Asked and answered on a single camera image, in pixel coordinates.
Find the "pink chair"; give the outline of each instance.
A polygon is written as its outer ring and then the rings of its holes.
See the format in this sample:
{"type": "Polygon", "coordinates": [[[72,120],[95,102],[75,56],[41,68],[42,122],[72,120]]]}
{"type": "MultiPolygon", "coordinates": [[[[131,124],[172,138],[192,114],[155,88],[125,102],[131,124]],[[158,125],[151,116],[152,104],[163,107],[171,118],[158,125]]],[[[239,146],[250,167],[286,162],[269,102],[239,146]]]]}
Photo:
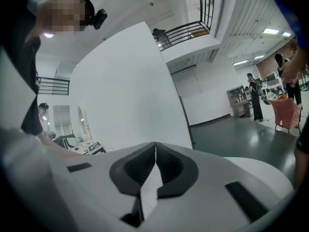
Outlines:
{"type": "Polygon", "coordinates": [[[291,98],[279,100],[279,101],[269,101],[275,112],[275,124],[289,130],[298,125],[299,133],[299,116],[302,108],[302,104],[296,105],[294,100],[291,98]]]}

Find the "gray floor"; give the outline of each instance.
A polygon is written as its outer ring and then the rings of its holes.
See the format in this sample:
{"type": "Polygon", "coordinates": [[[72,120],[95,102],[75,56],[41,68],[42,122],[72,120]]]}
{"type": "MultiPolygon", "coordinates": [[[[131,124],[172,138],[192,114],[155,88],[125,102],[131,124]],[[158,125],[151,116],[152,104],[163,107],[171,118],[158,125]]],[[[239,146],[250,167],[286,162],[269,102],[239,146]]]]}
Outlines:
{"type": "Polygon", "coordinates": [[[297,137],[247,119],[227,117],[192,127],[195,150],[266,162],[294,183],[297,137]]]}

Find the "cap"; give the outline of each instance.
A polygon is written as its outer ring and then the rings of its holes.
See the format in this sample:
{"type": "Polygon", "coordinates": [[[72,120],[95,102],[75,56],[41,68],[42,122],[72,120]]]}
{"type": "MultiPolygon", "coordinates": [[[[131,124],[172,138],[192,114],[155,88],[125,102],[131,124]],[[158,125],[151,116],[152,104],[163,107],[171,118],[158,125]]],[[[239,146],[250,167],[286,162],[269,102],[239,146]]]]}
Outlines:
{"type": "Polygon", "coordinates": [[[45,103],[41,103],[41,104],[39,105],[39,107],[40,107],[40,108],[45,108],[45,109],[48,109],[48,108],[49,108],[49,106],[47,105],[46,102],[45,102],[45,103]]]}

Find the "person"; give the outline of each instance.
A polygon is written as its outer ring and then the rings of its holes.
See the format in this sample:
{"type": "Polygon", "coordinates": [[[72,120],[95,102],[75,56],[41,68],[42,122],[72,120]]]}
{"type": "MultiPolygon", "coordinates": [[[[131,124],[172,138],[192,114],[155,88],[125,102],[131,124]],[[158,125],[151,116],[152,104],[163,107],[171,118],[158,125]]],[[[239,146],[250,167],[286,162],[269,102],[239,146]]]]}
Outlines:
{"type": "Polygon", "coordinates": [[[163,30],[163,29],[154,29],[152,33],[154,39],[158,43],[160,43],[161,47],[164,49],[172,46],[171,42],[169,41],[169,37],[167,36],[165,31],[166,30],[163,30]]]}
{"type": "MultiPolygon", "coordinates": [[[[304,0],[274,0],[285,17],[290,28],[297,36],[295,55],[282,66],[282,81],[290,82],[299,70],[309,63],[309,30],[308,16],[303,12],[304,0]]],[[[309,118],[307,117],[303,130],[296,142],[295,155],[295,186],[300,187],[309,170],[309,118]]]]}
{"type": "MultiPolygon", "coordinates": [[[[283,59],[283,55],[280,54],[280,53],[277,53],[275,55],[275,60],[278,64],[279,77],[282,78],[283,64],[288,62],[289,60],[283,59]]],[[[288,83],[285,83],[285,88],[286,88],[286,91],[288,93],[288,97],[292,98],[293,100],[296,100],[297,105],[301,104],[300,86],[299,86],[299,81],[298,81],[297,77],[293,78],[288,83]]]]}
{"type": "Polygon", "coordinates": [[[248,82],[249,84],[249,94],[251,94],[252,99],[252,107],[253,107],[253,113],[254,113],[254,121],[263,121],[263,114],[260,104],[260,96],[257,93],[257,81],[253,78],[253,75],[251,73],[247,73],[248,82]]]}
{"type": "Polygon", "coordinates": [[[39,105],[39,119],[40,119],[40,123],[41,126],[43,128],[42,134],[45,137],[51,138],[51,135],[54,133],[53,131],[50,130],[49,125],[47,123],[47,120],[45,118],[46,112],[48,110],[49,106],[47,105],[47,103],[41,103],[39,105]]]}
{"type": "Polygon", "coordinates": [[[46,148],[57,150],[62,157],[81,155],[60,147],[43,134],[38,116],[39,83],[35,56],[40,48],[40,36],[43,33],[82,31],[88,25],[93,25],[93,18],[96,18],[96,15],[90,0],[46,0],[40,4],[29,2],[27,6],[18,9],[13,27],[3,42],[13,65],[36,94],[21,129],[25,133],[36,135],[46,148]]]}

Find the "staircase railing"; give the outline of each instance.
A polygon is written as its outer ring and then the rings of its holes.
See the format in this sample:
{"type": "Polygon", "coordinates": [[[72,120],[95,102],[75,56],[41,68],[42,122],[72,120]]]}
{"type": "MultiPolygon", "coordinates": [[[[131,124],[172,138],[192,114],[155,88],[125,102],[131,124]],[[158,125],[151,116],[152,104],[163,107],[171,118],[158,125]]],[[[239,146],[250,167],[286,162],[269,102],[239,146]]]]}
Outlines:
{"type": "Polygon", "coordinates": [[[39,94],[69,95],[70,81],[58,78],[38,77],[39,94]]]}
{"type": "Polygon", "coordinates": [[[184,41],[207,35],[211,30],[214,0],[200,0],[200,20],[178,26],[154,36],[160,51],[164,51],[184,41]]]}

